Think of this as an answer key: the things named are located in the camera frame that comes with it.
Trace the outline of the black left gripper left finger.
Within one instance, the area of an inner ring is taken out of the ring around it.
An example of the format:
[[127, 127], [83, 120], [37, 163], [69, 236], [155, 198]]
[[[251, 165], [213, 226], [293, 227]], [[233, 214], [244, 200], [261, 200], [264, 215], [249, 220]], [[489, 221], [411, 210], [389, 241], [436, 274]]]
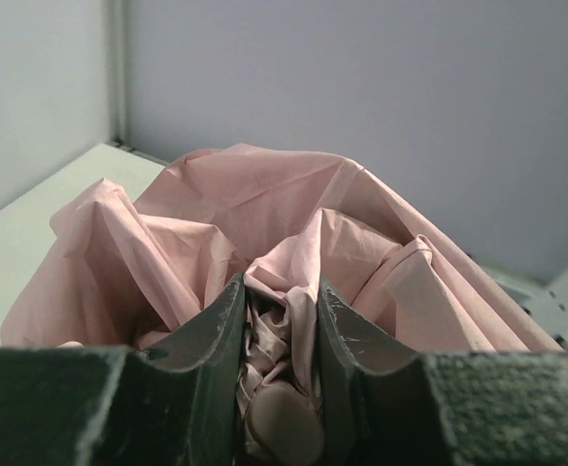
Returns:
[[243, 281], [142, 350], [0, 348], [0, 465], [228, 465]]

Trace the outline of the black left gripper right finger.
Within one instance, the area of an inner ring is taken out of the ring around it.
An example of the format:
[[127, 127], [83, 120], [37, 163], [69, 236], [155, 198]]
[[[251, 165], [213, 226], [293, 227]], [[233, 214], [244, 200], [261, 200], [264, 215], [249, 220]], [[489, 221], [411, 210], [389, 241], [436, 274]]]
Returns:
[[567, 352], [417, 352], [319, 286], [326, 465], [568, 465]]

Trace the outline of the pink folding umbrella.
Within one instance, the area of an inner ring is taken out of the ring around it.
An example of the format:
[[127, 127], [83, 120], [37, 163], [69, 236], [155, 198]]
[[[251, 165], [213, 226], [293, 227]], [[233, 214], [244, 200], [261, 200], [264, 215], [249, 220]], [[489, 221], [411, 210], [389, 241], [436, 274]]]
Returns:
[[557, 347], [448, 236], [341, 155], [196, 150], [136, 200], [111, 181], [93, 184], [50, 226], [55, 242], [2, 324], [4, 345], [142, 349], [238, 274], [250, 290], [241, 411], [277, 384], [320, 408], [321, 280], [414, 350]]

